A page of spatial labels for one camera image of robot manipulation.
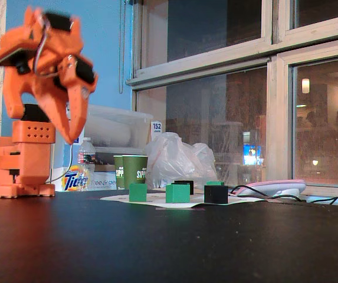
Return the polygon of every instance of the window pane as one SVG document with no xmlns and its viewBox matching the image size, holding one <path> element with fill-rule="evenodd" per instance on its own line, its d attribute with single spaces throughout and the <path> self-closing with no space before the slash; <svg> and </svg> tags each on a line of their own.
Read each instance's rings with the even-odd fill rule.
<svg viewBox="0 0 338 283">
<path fill-rule="evenodd" d="M 145 0 L 142 67 L 261 37 L 261 0 Z"/>
<path fill-rule="evenodd" d="M 338 61 L 296 67 L 294 76 L 295 178 L 338 185 Z"/>
<path fill-rule="evenodd" d="M 293 0 L 293 28 L 315 24 L 338 17 L 338 1 L 328 0 Z"/>
<path fill-rule="evenodd" d="M 265 180 L 267 68 L 187 81 L 138 93 L 138 110 L 164 131 L 214 152 L 219 180 Z"/>
</svg>

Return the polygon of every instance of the blue wall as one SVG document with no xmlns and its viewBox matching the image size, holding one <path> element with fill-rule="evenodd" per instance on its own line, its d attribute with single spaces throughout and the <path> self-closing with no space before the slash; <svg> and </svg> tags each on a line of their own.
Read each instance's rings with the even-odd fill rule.
<svg viewBox="0 0 338 283">
<path fill-rule="evenodd" d="M 83 55 L 92 60 L 99 75 L 96 91 L 90 96 L 90 104 L 131 109 L 132 90 L 124 84 L 119 94 L 119 0 L 8 0 L 6 7 L 6 30 L 22 24 L 28 5 L 39 6 L 80 17 L 84 41 Z M 124 81 L 130 78 L 132 6 L 126 7 L 126 35 L 124 56 Z M 31 96 L 23 95 L 25 103 L 34 103 Z M 11 119 L 2 105 L 1 134 L 11 135 Z"/>
</svg>

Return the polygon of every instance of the paper sheet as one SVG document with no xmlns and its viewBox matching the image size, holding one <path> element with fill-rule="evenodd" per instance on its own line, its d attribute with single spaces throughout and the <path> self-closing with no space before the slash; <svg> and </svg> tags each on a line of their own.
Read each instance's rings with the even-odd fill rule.
<svg viewBox="0 0 338 283">
<path fill-rule="evenodd" d="M 108 196 L 101 198 L 101 200 L 110 200 L 114 202 L 126 202 L 126 203 L 136 203 L 140 205 L 152 205 L 158 206 L 160 208 L 192 208 L 196 205 L 216 205 L 214 203 L 204 203 L 204 195 L 201 193 L 196 193 L 190 196 L 189 203 L 166 203 L 166 193 L 148 193 L 146 195 L 146 202 L 129 202 L 129 195 L 121 196 Z M 242 202 L 257 202 L 259 198 L 239 198 L 238 196 L 228 196 L 228 203 L 223 205 L 233 205 L 235 203 Z"/>
</svg>

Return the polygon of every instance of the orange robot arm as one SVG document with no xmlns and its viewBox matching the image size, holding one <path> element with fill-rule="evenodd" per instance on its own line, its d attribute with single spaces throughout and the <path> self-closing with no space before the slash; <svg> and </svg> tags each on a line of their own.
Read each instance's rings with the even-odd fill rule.
<svg viewBox="0 0 338 283">
<path fill-rule="evenodd" d="M 5 106 L 10 118 L 21 121 L 13 122 L 11 137 L 0 137 L 0 197 L 55 195 L 55 186 L 46 183 L 55 128 L 73 143 L 98 79 L 82 47 L 78 18 L 40 9 L 28 8 L 23 25 L 1 37 Z M 23 105 L 23 93 L 32 94 L 38 107 Z"/>
<path fill-rule="evenodd" d="M 86 122 L 88 96 L 98 79 L 92 63 L 80 55 L 82 48 L 78 18 L 27 8 L 23 26 L 11 29 L 0 41 L 4 100 L 10 118 L 22 118 L 21 96 L 30 93 L 65 141 L 73 143 Z"/>
</svg>

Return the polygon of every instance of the black cube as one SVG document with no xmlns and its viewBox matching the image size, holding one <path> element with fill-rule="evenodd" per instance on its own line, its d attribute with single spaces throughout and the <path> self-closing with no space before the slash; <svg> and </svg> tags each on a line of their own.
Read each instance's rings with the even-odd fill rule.
<svg viewBox="0 0 338 283">
<path fill-rule="evenodd" d="M 190 195 L 193 195 L 193 181 L 190 180 L 176 180 L 174 184 L 189 184 L 190 185 Z"/>
<path fill-rule="evenodd" d="M 204 186 L 204 202 L 223 205 L 228 203 L 227 186 Z"/>
</svg>

